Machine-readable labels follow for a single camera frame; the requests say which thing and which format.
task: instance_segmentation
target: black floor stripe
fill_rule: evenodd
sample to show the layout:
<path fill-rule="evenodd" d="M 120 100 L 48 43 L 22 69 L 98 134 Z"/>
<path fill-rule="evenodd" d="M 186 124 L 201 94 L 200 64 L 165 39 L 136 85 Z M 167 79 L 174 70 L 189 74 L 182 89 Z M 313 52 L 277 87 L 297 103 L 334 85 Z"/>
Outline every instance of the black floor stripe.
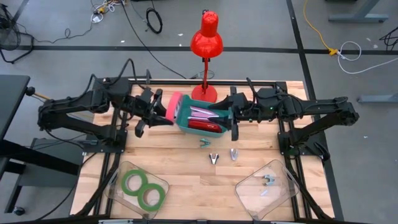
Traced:
<path fill-rule="evenodd" d="M 18 50 L 28 50 L 29 46 L 21 45 Z M 190 47 L 148 47 L 150 51 L 158 52 L 190 52 Z M 34 50 L 88 50 L 88 51 L 146 51 L 145 47 L 139 46 L 34 46 Z M 266 52 L 296 54 L 297 49 L 282 49 L 268 47 L 224 47 L 224 52 Z"/>
<path fill-rule="evenodd" d="M 30 46 L 21 45 L 18 50 L 29 50 Z M 148 47 L 154 52 L 189 52 L 190 47 Z M 54 46 L 54 45 L 36 45 L 34 50 L 87 50 L 87 51 L 146 51 L 145 47 L 139 46 Z M 272 47 L 224 47 L 224 52 L 260 52 L 260 53 L 285 53 L 299 54 L 298 49 L 284 49 Z M 328 50 L 323 49 L 304 49 L 305 54 L 329 54 Z M 345 55 L 357 55 L 358 50 L 345 50 Z M 398 55 L 398 50 L 363 50 L 363 55 Z"/>
<path fill-rule="evenodd" d="M 17 12 L 15 13 L 14 17 L 12 18 L 15 22 L 17 22 L 19 16 L 21 16 L 23 10 L 25 9 L 25 6 L 27 5 L 27 2 L 29 2 L 29 0 L 23 0 L 21 5 L 19 6 Z"/>
<path fill-rule="evenodd" d="M 316 99 L 315 90 L 313 88 L 312 79 L 311 79 L 311 75 L 310 75 L 310 69 L 308 68 L 307 58 L 305 57 L 304 47 L 303 47 L 303 43 L 301 41 L 299 26 L 297 25 L 296 15 L 295 15 L 294 9 L 293 9 L 293 4 L 292 4 L 291 0 L 286 0 L 286 2 L 287 2 L 287 7 L 289 9 L 290 20 L 292 21 L 294 38 L 297 43 L 298 55 L 300 56 L 301 67 L 303 69 L 304 80 L 305 80 L 305 84 L 307 86 L 307 91 L 308 91 L 308 97 L 310 98 L 310 100 L 315 100 Z"/>
<path fill-rule="evenodd" d="M 290 20 L 292 22 L 294 37 L 295 37 L 295 40 L 297 43 L 298 55 L 300 56 L 300 61 L 301 61 L 301 65 L 303 68 L 304 80 L 305 80 L 305 84 L 307 86 L 308 97 L 311 100 L 316 100 L 315 90 L 313 88 L 313 83 L 312 83 L 312 79 L 311 79 L 311 75 L 310 75 L 310 70 L 308 68 L 307 58 L 305 57 L 305 50 L 304 50 L 303 43 L 301 40 L 299 26 L 297 25 L 297 20 L 296 20 L 296 16 L 294 13 L 292 0 L 286 0 L 286 3 L 287 3 L 287 7 L 289 9 Z M 314 116 L 314 118 L 315 118 L 315 120 L 317 120 L 317 119 L 320 119 L 320 116 Z M 320 132 L 319 135 L 320 135 L 319 141 L 327 148 L 325 133 Z M 335 175 L 333 173 L 333 168 L 332 168 L 330 159 L 326 163 L 323 164 L 323 167 L 325 168 L 326 181 L 328 183 L 329 194 L 330 194 L 331 203 L 333 206 L 333 211 L 334 211 L 335 217 L 337 220 L 343 221 L 344 220 L 343 209 L 341 208 L 340 198 L 338 196 L 338 191 L 337 191 L 336 179 L 335 179 Z"/>
<path fill-rule="evenodd" d="M 304 49 L 306 54 L 329 54 L 327 49 Z M 358 55 L 358 50 L 343 50 L 344 55 Z M 362 50 L 362 55 L 398 55 L 398 50 Z"/>

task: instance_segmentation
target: wooden tabletop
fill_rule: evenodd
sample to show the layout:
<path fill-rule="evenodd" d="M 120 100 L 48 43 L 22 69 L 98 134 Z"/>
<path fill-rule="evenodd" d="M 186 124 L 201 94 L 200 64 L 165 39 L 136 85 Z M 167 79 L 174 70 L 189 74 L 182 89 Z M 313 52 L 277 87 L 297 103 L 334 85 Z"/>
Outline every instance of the wooden tabletop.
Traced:
<path fill-rule="evenodd" d="M 167 107 L 172 93 L 180 91 L 190 95 L 191 85 L 151 85 L 153 90 L 163 89 L 162 104 Z M 287 82 L 288 92 L 303 100 L 306 94 L 302 82 Z M 229 86 L 215 86 L 218 101 L 229 94 Z M 248 99 L 252 93 L 248 86 L 237 86 L 238 92 L 244 92 Z M 139 95 L 142 90 L 135 87 L 132 95 Z M 105 114 L 96 114 L 94 123 L 110 124 L 113 110 Z M 208 138 L 211 145 L 200 148 L 201 136 L 186 134 L 175 126 L 156 126 L 145 129 L 141 138 L 134 135 L 138 118 L 130 121 L 128 127 L 126 151 L 121 156 L 121 163 L 129 161 L 146 171 L 166 180 L 170 189 L 163 207 L 155 218 L 185 220 L 252 220 L 250 215 L 235 196 L 235 185 L 260 169 L 270 161 L 277 159 L 284 163 L 277 141 L 279 126 L 277 120 L 264 121 L 261 124 L 241 122 L 239 140 L 231 141 L 231 133 L 221 138 Z M 300 128 L 311 123 L 310 116 L 296 120 Z M 236 161 L 230 158 L 229 150 L 239 149 Z M 211 165 L 209 153 L 218 153 L 217 164 Z M 98 186 L 104 154 L 97 154 L 81 169 L 79 182 L 71 214 L 78 212 L 90 199 Z M 323 211 L 334 217 L 330 194 L 326 184 L 321 160 L 316 156 L 302 156 L 303 171 L 307 189 Z M 301 194 L 297 195 L 300 214 L 304 217 Z M 102 213 L 106 196 L 103 195 Z M 112 218 L 141 218 L 141 216 L 118 202 L 113 202 Z M 290 200 L 270 212 L 264 220 L 294 220 Z"/>

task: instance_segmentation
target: concrete floor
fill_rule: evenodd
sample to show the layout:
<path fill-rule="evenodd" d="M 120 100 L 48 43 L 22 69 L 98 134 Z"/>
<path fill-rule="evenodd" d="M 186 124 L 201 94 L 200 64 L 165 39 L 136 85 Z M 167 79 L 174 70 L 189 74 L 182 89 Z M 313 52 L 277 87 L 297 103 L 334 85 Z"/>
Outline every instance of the concrete floor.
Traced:
<path fill-rule="evenodd" d="M 15 14 L 22 0 L 1 2 L 9 6 L 11 14 Z M 335 24 L 327 21 L 329 14 L 354 12 L 363 2 L 309 1 L 307 15 L 331 47 L 339 48 L 343 42 L 352 40 L 366 50 L 384 50 L 384 44 L 378 38 L 396 27 L 397 1 L 381 1 L 372 11 L 390 15 L 391 18 L 383 24 Z M 305 49 L 323 49 L 317 34 L 304 21 L 303 3 L 303 0 L 293 1 L 303 46 Z M 65 10 L 65 4 L 68 4 L 68 10 Z M 141 15 L 150 6 L 149 1 L 133 4 Z M 28 32 L 40 40 L 54 40 L 63 37 L 66 28 L 70 28 L 72 35 L 86 31 L 90 27 L 90 7 L 89 0 L 30 0 L 18 23 L 26 26 Z M 148 46 L 189 46 L 192 35 L 200 26 L 201 10 L 211 9 L 220 16 L 219 32 L 225 47 L 297 48 L 285 1 L 164 0 L 155 1 L 155 7 L 164 23 L 164 31 L 160 35 L 145 32 L 146 25 L 131 6 L 126 8 L 138 34 Z M 86 36 L 61 40 L 51 46 L 141 46 L 141 43 L 130 29 L 123 10 L 116 7 L 115 12 L 110 12 L 102 22 L 94 24 L 93 30 Z M 6 52 L 6 55 L 14 57 L 21 52 L 15 50 Z M 201 60 L 191 52 L 154 54 L 161 62 L 188 77 L 202 70 Z M 64 98 L 83 91 L 92 73 L 99 77 L 116 76 L 129 57 L 135 61 L 138 74 L 144 74 L 145 69 L 149 68 L 155 78 L 178 78 L 145 51 L 37 50 L 15 65 L 1 61 L 0 73 L 29 75 L 30 86 L 35 86 L 38 92 L 52 98 Z M 398 107 L 361 105 L 356 99 L 361 94 L 396 92 L 398 77 L 394 69 L 398 62 L 359 75 L 348 75 L 340 70 L 336 57 L 319 54 L 306 54 L 306 57 L 317 98 L 348 96 L 361 116 L 354 126 L 334 127 L 326 131 L 345 220 L 394 223 L 398 219 L 398 151 L 394 139 L 394 133 L 398 131 L 395 117 Z M 395 57 L 365 55 L 357 62 L 343 63 L 343 66 L 357 71 Z M 298 54 L 224 52 L 211 61 L 210 69 L 216 73 L 217 79 L 304 80 Z M 23 99 L 6 139 L 27 145 L 34 137 L 48 137 L 36 125 L 39 105 L 40 102 L 33 98 Z M 67 130 L 57 130 L 54 134 L 61 138 L 77 135 Z M 0 211 L 6 205 L 15 179 L 16 176 L 6 174 L 0 182 Z M 51 210 L 68 191 L 26 187 L 17 204 L 25 207 L 27 213 L 21 217 L 2 213 L 0 222 L 33 220 Z M 72 197 L 50 217 L 66 217 L 71 203 Z"/>

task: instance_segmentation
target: clear plastic container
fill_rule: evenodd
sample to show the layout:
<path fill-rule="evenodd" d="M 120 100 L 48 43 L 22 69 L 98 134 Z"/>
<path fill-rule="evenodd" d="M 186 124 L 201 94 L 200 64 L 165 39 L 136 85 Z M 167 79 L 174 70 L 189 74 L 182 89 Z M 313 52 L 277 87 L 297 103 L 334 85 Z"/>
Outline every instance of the clear plastic container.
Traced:
<path fill-rule="evenodd" d="M 273 160 L 235 186 L 235 193 L 254 220 L 265 215 L 299 192 L 299 185 L 285 165 Z"/>
<path fill-rule="evenodd" d="M 165 180 L 125 161 L 109 181 L 105 195 L 150 220 L 160 210 L 168 191 Z"/>

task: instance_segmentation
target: tape roll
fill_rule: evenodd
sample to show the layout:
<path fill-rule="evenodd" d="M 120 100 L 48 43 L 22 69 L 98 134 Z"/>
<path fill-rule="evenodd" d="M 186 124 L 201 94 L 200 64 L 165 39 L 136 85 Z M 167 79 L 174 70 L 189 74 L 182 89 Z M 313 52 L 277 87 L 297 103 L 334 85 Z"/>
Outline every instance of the tape roll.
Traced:
<path fill-rule="evenodd" d="M 175 121 L 178 115 L 178 111 L 181 107 L 181 100 L 182 100 L 182 93 L 174 92 L 170 101 L 169 105 L 167 106 L 166 110 L 166 119 L 169 121 Z"/>
<path fill-rule="evenodd" d="M 134 176 L 138 175 L 141 178 L 141 186 L 137 190 L 131 190 L 129 188 L 129 179 Z M 141 188 L 148 184 L 148 178 L 145 175 L 144 171 L 133 169 L 125 173 L 122 178 L 122 190 L 126 195 L 130 196 L 137 196 Z"/>
<path fill-rule="evenodd" d="M 159 193 L 159 201 L 155 204 L 155 205 L 148 205 L 145 203 L 144 201 L 144 195 L 145 192 L 147 192 L 147 190 L 156 190 Z M 158 211 L 160 209 L 160 207 L 162 206 L 164 199 L 166 198 L 166 193 L 163 189 L 163 187 L 161 187 L 158 184 L 146 184 L 143 185 L 139 191 L 138 191 L 138 204 L 139 206 L 144 209 L 147 212 L 154 212 L 154 211 Z"/>

